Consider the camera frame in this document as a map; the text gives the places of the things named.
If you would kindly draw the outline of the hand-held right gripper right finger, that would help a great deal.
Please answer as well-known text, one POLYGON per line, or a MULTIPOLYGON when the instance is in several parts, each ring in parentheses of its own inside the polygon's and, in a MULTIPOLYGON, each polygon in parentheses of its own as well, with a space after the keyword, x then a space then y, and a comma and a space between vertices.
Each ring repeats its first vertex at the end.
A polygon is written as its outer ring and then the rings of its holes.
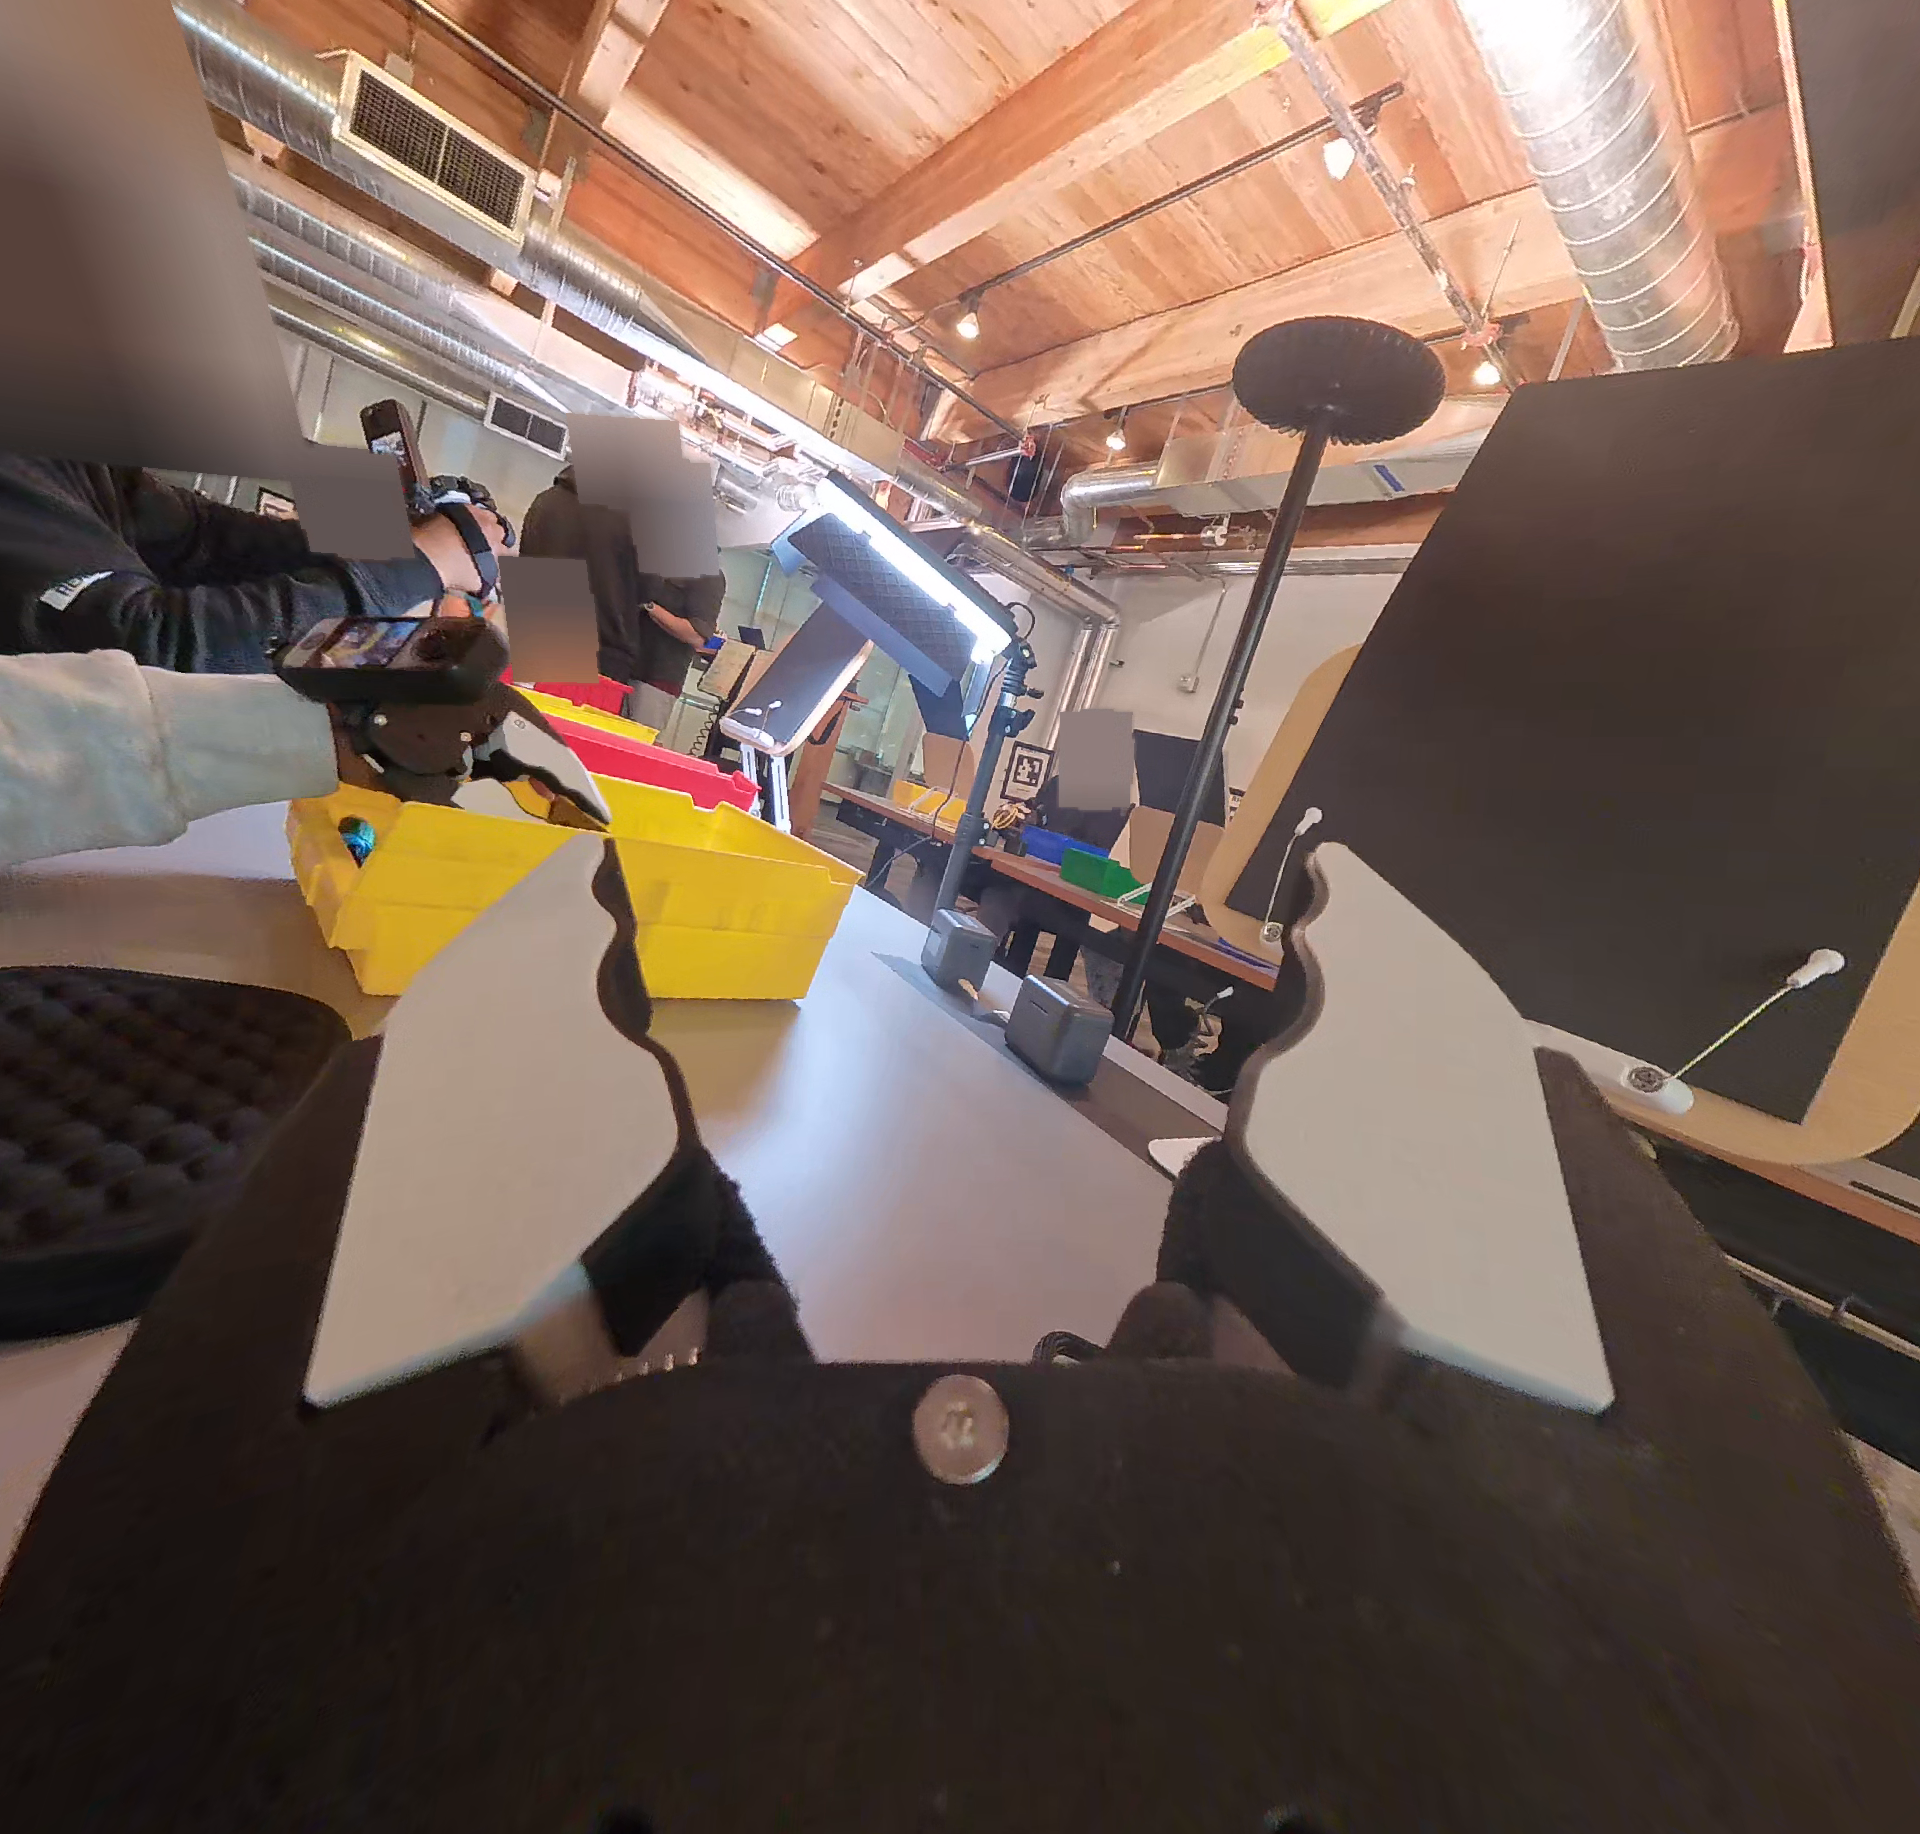
POLYGON ((1303 1002, 1172 1180, 1161 1279, 1322 1387, 1426 1363, 1603 1415, 1615 1374, 1526 1023, 1353 847, 1307 868, 1303 1002))

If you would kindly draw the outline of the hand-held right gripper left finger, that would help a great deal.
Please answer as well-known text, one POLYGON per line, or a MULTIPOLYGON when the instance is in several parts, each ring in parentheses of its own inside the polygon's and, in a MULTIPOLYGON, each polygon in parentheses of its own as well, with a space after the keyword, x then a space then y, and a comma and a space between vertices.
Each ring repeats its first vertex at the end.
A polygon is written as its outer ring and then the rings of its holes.
POLYGON ((476 1355, 536 1407, 799 1355, 795 1301, 652 1020, 616 845, 563 832, 383 1023, 308 1407, 476 1355))

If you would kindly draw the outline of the yellow plastic bin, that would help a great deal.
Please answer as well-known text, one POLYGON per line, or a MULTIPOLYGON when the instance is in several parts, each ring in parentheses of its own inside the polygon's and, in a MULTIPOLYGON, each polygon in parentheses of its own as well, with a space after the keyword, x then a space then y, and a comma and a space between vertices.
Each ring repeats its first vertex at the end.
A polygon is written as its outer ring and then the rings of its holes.
MULTIPOLYGON (((735 806, 599 778, 656 1002, 800 1002, 853 870, 735 806)), ((395 997, 562 828, 341 787, 288 805, 294 880, 357 987, 395 997)))

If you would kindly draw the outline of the person's left forearm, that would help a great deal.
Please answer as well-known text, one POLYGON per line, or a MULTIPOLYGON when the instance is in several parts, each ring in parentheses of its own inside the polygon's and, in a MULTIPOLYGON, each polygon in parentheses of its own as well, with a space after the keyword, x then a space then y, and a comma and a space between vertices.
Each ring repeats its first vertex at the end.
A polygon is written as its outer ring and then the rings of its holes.
POLYGON ((335 778, 327 712, 272 674, 159 669, 126 653, 4 659, 5 868, 165 845, 335 778))

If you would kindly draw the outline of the small yellow bin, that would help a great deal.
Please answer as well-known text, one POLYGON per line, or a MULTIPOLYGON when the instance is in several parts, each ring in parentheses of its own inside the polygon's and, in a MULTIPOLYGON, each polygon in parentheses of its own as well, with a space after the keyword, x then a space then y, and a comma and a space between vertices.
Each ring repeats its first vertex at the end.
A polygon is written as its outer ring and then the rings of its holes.
POLYGON ((608 743, 626 743, 626 745, 654 745, 656 743, 656 729, 646 725, 639 719, 626 719, 626 717, 608 713, 602 709, 593 709, 587 701, 572 701, 572 698, 563 698, 563 694, 549 694, 549 692, 532 689, 527 682, 517 682, 517 692, 529 704, 536 704, 536 712, 549 722, 563 725, 566 733, 570 729, 599 733, 608 743))

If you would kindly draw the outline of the red plastic bin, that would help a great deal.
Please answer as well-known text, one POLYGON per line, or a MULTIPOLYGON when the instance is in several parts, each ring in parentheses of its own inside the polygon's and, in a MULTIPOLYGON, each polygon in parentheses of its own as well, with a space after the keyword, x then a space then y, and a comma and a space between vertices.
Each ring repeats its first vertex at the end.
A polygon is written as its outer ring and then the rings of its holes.
MULTIPOLYGON (((624 689, 605 678, 596 678, 590 682, 529 682, 529 685, 549 694, 587 701, 593 709, 602 709, 621 717, 624 689)), ((559 725, 559 733, 570 743, 570 748, 579 753, 579 760, 590 768, 593 775, 610 775, 621 782, 685 791, 702 810, 713 810, 720 805, 735 806, 741 814, 756 810, 756 798, 761 798, 756 782, 741 771, 724 771, 703 758, 668 748, 662 743, 626 745, 626 743, 608 743, 599 733, 579 733, 579 729, 566 733, 563 725, 559 725)))

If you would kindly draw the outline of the tablet on stand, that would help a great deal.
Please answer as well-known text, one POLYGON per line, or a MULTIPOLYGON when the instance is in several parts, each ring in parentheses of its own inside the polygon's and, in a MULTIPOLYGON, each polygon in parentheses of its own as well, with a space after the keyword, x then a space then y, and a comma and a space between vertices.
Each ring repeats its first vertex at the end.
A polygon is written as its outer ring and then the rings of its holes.
POLYGON ((718 733, 740 748, 756 787, 756 814, 793 832, 793 760, 828 719, 873 653, 873 639, 826 604, 741 685, 718 733))

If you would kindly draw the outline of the long wooden work table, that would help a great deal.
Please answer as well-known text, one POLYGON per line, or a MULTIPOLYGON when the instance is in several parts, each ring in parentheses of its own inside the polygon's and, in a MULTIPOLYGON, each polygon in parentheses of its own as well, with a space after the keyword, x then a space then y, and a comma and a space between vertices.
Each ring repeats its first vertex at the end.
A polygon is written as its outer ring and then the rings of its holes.
MULTIPOLYGON (((862 810, 869 817, 875 817, 881 822, 881 835, 885 838, 911 838, 912 845, 918 842, 935 842, 942 855, 946 855, 949 842, 954 842, 954 825, 946 819, 942 819, 938 814, 922 814, 917 806, 901 806, 881 795, 869 795, 869 791, 858 791, 858 789, 841 789, 835 782, 826 787, 824 798, 852 805, 853 810, 862 810)), ((1126 900, 1089 891, 1082 884, 1073 884, 1069 880, 1063 880, 1063 874, 1046 863, 1046 861, 1034 861, 1034 857, 1023 857, 1023 855, 1010 855, 990 845, 979 845, 971 850, 971 861, 985 863, 990 880, 1005 880, 1005 882, 1016 882, 1024 884, 1027 891, 1040 891, 1050 900, 1060 900, 1066 910, 1076 910, 1082 919, 1095 919, 1102 929, 1116 929, 1116 931, 1133 931, 1140 925, 1140 907, 1130 907, 1126 900)), ((1271 992, 1277 984, 1277 971, 1248 957, 1223 941, 1212 941, 1206 935, 1192 935, 1185 929, 1161 929, 1158 931, 1158 951, 1161 953, 1178 953, 1188 961, 1201 961, 1218 972, 1226 972, 1233 984, 1259 984, 1262 992, 1271 992)))

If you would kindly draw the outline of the black quilted cushion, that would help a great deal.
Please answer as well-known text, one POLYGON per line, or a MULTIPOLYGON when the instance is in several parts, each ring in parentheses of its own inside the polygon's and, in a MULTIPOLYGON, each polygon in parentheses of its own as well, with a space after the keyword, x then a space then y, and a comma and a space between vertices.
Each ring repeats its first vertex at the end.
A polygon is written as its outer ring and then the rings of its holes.
POLYGON ((350 1044, 315 997, 4 971, 4 1345, 135 1318, 350 1044))

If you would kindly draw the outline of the grey cube adapter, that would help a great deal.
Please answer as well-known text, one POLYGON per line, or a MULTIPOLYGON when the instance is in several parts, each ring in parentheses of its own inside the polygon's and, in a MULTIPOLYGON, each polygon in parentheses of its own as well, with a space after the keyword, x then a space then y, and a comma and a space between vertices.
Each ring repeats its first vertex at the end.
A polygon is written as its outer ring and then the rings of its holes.
POLYGON ((1008 1010, 1005 1040, 1034 1077, 1060 1088, 1089 1088, 1102 1062, 1114 1036, 1114 1006, 1085 987, 1024 975, 1008 1010))
POLYGON ((922 941, 922 971, 942 992, 979 997, 993 963, 997 931, 969 910, 933 913, 922 941))

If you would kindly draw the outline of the light panel on stand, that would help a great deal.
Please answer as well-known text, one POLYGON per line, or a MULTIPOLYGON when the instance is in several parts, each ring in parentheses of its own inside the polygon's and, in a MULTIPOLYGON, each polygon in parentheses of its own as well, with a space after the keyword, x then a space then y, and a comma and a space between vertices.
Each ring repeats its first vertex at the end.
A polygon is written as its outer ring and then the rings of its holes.
POLYGON ((811 566, 816 602, 875 641, 946 712, 963 712, 971 668, 997 668, 997 689, 981 704, 971 789, 933 900, 933 910, 954 910, 987 835, 999 751, 1032 719, 1024 701, 1034 653, 1016 612, 946 566, 841 475, 816 480, 813 503, 772 538, 772 551, 786 564, 811 566))

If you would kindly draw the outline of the black board with wooden rim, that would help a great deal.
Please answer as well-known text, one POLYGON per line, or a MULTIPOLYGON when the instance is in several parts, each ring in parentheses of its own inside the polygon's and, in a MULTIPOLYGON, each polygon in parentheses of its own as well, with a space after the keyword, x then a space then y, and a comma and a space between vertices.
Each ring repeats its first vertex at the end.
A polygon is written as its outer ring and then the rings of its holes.
POLYGON ((1668 1126, 1838 1163, 1918 1122, 1918 339, 1515 394, 1212 868, 1254 949, 1307 806, 1668 1126))

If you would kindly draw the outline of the large white air vent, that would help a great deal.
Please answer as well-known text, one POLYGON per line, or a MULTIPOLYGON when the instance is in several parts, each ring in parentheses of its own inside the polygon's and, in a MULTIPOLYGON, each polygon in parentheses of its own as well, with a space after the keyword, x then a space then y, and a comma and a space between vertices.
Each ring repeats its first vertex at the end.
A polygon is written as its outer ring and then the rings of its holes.
POLYGON ((523 247, 536 200, 529 166, 362 54, 327 58, 341 70, 329 142, 352 170, 383 173, 447 232, 474 228, 501 253, 523 247))

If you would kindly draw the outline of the black stand with round disc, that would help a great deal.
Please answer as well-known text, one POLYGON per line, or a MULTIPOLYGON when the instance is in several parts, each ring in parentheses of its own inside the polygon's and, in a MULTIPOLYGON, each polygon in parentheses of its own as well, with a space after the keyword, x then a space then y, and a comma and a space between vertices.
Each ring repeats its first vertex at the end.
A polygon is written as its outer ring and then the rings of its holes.
POLYGON ((1293 319, 1265 327, 1233 359, 1233 400, 1265 430, 1293 434, 1301 452, 1285 482, 1277 516, 1265 535, 1254 592, 1236 621, 1209 717, 1172 814, 1133 941, 1114 1002, 1114 1031, 1130 1040, 1148 963, 1172 910, 1192 838, 1198 832, 1212 771, 1226 768, 1229 729, 1236 717, 1248 674, 1277 598, 1295 529, 1308 510, 1328 446, 1374 446, 1419 430, 1443 402, 1446 375, 1426 344, 1412 332, 1351 315, 1293 319))

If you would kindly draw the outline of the wide silver ventilation duct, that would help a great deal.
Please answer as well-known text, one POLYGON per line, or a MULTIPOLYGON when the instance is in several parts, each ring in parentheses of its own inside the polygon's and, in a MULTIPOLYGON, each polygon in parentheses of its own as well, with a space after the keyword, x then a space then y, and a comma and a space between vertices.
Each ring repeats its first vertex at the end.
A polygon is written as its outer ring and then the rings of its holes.
POLYGON ((1453 0, 1622 375, 1726 359, 1734 296, 1652 0, 1453 0))

